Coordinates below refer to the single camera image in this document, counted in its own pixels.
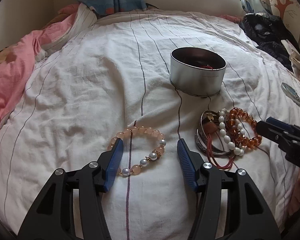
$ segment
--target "pink blanket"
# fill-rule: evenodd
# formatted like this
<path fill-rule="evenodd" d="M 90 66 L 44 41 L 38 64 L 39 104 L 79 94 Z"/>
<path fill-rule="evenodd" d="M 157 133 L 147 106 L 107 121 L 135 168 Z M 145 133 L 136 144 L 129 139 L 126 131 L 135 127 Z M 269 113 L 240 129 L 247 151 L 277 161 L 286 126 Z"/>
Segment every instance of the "pink blanket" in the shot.
<path fill-rule="evenodd" d="M 11 47 L 5 62 L 0 64 L 0 121 L 11 113 L 20 101 L 34 69 L 35 56 L 42 50 L 41 46 L 52 43 L 64 35 L 74 24 L 75 17 L 76 12 L 46 29 L 32 31 Z"/>

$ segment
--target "metal pivot bolt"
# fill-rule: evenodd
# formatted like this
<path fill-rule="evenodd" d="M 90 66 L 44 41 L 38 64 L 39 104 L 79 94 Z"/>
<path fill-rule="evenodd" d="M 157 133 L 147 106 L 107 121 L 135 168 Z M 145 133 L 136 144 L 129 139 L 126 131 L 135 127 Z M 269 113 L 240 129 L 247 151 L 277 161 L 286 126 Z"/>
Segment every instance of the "metal pivot bolt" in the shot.
<path fill-rule="evenodd" d="M 244 176 L 247 174 L 247 172 L 244 169 L 239 169 L 238 170 L 239 175 Z"/>
<path fill-rule="evenodd" d="M 63 173 L 63 169 L 57 169 L 54 174 L 56 174 L 57 176 L 61 175 Z"/>
<path fill-rule="evenodd" d="M 98 163 L 97 162 L 91 162 L 91 163 L 89 163 L 89 167 L 90 168 L 96 168 L 96 167 L 98 167 Z"/>
<path fill-rule="evenodd" d="M 211 169 L 211 168 L 212 168 L 212 164 L 211 164 L 211 163 L 204 163 L 203 166 L 204 166 L 206 169 Z"/>

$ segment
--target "bed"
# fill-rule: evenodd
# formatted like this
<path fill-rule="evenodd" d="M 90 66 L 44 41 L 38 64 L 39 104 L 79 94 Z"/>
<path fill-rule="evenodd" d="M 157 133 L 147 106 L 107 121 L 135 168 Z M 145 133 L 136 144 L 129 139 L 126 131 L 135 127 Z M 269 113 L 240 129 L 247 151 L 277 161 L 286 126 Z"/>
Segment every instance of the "bed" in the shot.
<path fill-rule="evenodd" d="M 37 60 L 24 93 L 1 125 L 0 220 L 17 234 L 55 169 L 80 169 L 106 151 L 117 131 L 151 126 L 167 135 L 164 156 L 138 176 L 117 178 L 104 194 L 109 231 L 113 239 L 185 239 L 197 199 L 183 181 L 178 139 L 199 151 L 194 133 L 201 113 L 208 109 L 241 107 L 257 121 L 271 116 L 300 126 L 300 107 L 280 88 L 285 82 L 300 95 L 300 82 L 255 48 L 238 25 L 218 17 L 154 8 L 97 21 L 92 17 L 84 25 L 81 15 L 89 13 L 80 5 L 70 34 L 44 48 L 48 56 Z M 171 85 L 170 53 L 185 46 L 209 49 L 226 59 L 218 95 L 192 97 Z M 141 137 L 124 143 L 121 168 L 138 163 L 155 146 Z M 260 149 L 237 158 L 235 165 L 248 171 L 283 229 L 298 168 L 266 139 Z M 74 207 L 76 235 L 82 237 L 79 208 Z M 225 210 L 223 194 L 218 236 Z"/>

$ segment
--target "silver tin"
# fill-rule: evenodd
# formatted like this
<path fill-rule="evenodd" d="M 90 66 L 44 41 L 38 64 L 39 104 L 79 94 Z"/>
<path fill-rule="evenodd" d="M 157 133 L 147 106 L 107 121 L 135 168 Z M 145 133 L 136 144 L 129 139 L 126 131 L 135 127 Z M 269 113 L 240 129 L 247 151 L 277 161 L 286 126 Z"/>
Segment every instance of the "silver tin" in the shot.
<path fill-rule="evenodd" d="M 213 69 L 197 66 L 209 65 Z M 220 92 L 226 61 L 220 55 L 201 48 L 174 49 L 170 59 L 170 81 L 179 90 L 198 97 Z"/>

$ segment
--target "white bead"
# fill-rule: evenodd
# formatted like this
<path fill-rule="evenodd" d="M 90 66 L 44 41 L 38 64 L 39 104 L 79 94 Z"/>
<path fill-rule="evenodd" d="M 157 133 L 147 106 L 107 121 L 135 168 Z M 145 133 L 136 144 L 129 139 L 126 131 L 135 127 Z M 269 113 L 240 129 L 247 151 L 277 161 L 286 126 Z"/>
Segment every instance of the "white bead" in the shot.
<path fill-rule="evenodd" d="M 142 160 L 140 161 L 140 165 L 141 165 L 142 167 L 146 167 L 146 166 L 148 166 L 148 161 L 147 161 L 146 159 L 142 159 Z"/>
<path fill-rule="evenodd" d="M 165 147 L 166 144 L 167 144 L 167 142 L 166 142 L 165 139 L 159 140 L 159 145 L 160 145 L 160 146 Z"/>
<path fill-rule="evenodd" d="M 230 139 L 229 136 L 225 135 L 225 136 L 223 137 L 223 141 L 224 141 L 225 143 L 229 143 L 229 142 L 231 142 L 231 139 Z"/>
<path fill-rule="evenodd" d="M 125 169 L 122 169 L 122 176 L 124 177 L 128 177 L 130 175 L 130 170 L 125 168 Z"/>
<path fill-rule="evenodd" d="M 219 123 L 224 122 L 225 118 L 223 116 L 219 116 Z"/>
<path fill-rule="evenodd" d="M 229 148 L 229 150 L 234 150 L 235 144 L 233 142 L 229 142 L 228 143 L 228 148 Z"/>
<path fill-rule="evenodd" d="M 224 136 L 227 135 L 227 132 L 226 132 L 225 129 L 221 129 L 221 130 L 220 130 L 220 134 L 221 134 L 222 137 L 224 137 Z"/>
<path fill-rule="evenodd" d="M 151 161 L 155 161 L 158 157 L 156 153 L 150 153 L 149 158 L 151 159 Z"/>
<path fill-rule="evenodd" d="M 219 124 L 219 128 L 220 128 L 220 129 L 225 129 L 225 128 L 226 128 L 225 123 L 224 123 L 224 122 L 221 122 L 221 123 Z"/>
<path fill-rule="evenodd" d="M 234 148 L 233 150 L 235 155 L 239 155 L 240 154 L 240 149 L 238 147 Z"/>

